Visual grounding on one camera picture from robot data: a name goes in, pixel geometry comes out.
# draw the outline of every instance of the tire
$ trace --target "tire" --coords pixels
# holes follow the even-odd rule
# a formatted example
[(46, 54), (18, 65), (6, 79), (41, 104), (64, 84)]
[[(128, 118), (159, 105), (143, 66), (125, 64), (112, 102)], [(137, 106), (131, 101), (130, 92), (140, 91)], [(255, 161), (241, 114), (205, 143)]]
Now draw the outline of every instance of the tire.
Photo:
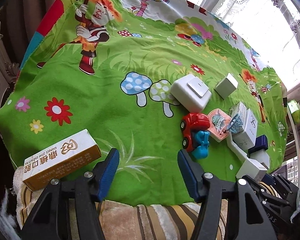
[(184, 129), (186, 128), (186, 121), (185, 120), (181, 121), (180, 128), (181, 128), (181, 131), (184, 131)]
[(187, 149), (188, 146), (189, 146), (189, 140), (188, 140), (187, 137), (184, 137), (183, 140), (182, 140), (182, 147), (183, 147), (184, 149)]

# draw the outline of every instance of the red-haired cartoon character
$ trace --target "red-haired cartoon character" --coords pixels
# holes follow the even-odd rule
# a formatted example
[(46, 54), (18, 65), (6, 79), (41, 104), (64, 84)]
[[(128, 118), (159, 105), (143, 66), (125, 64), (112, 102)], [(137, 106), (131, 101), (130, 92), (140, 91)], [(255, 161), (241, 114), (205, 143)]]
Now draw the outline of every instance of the red-haired cartoon character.
[[(85, 16), (88, 10), (88, 1), (96, 5), (91, 19), (87, 19)], [(82, 58), (79, 69), (88, 75), (94, 75), (92, 59), (97, 56), (96, 47), (99, 42), (109, 40), (109, 33), (105, 25), (113, 19), (120, 21), (121, 15), (114, 8), (111, 0), (84, 0), (83, 4), (75, 11), (75, 19), (80, 22), (76, 27), (78, 37), (70, 43), (82, 44)], [(51, 57), (66, 44), (62, 43)], [(45, 62), (39, 62), (37, 67), (42, 68), (44, 64)]]
[(259, 95), (257, 88), (256, 88), (256, 83), (257, 83), (257, 78), (252, 75), (249, 70), (247, 69), (243, 69), (240, 75), (243, 79), (243, 81), (247, 84), (251, 95), (254, 96), (255, 100), (258, 102), (259, 107), (260, 107), (260, 113), (261, 113), (261, 122), (262, 123), (266, 123), (266, 120), (268, 122), (268, 124), (270, 125), (268, 118), (266, 116), (265, 110), (264, 110), (264, 106), (263, 106), (263, 102), (262, 102), (262, 98)]

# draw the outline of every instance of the yellow box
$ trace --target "yellow box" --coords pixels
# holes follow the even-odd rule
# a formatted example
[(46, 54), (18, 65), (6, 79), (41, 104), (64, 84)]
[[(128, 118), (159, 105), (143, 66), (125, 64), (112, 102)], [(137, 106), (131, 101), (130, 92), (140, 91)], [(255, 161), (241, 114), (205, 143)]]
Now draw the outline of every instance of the yellow box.
[(38, 190), (100, 157), (97, 143), (85, 129), (25, 159), (22, 181)]

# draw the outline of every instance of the lace curtain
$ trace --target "lace curtain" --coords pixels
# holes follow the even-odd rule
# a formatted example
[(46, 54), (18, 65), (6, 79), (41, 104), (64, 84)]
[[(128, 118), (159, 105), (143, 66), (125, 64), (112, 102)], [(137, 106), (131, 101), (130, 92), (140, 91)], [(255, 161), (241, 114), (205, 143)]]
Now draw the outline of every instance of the lace curtain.
[(298, 83), (300, 13), (291, 0), (219, 0), (211, 12), (262, 55), (288, 90)]

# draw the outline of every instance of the cartoon tablecloth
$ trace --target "cartoon tablecloth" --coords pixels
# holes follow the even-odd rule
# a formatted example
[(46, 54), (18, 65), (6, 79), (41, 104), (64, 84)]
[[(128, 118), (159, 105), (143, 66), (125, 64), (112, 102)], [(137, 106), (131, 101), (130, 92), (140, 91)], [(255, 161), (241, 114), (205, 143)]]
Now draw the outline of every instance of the cartoon tablecloth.
[[(189, 1), (56, 0), (21, 68), (0, 109), (0, 133), (15, 168), (88, 129), (102, 150), (97, 161), (111, 147), (120, 151), (107, 199), (130, 205), (192, 201), (177, 165), (180, 121), (188, 112), (169, 93), (189, 73), (212, 92), (203, 113), (229, 113), (239, 101), (252, 109), (258, 136), (269, 141), (271, 170), (281, 165), (287, 124), (280, 79), (228, 25)], [(227, 73), (239, 85), (223, 100), (213, 88)], [(241, 165), (225, 141), (212, 138), (209, 156), (199, 163), (232, 181)]]

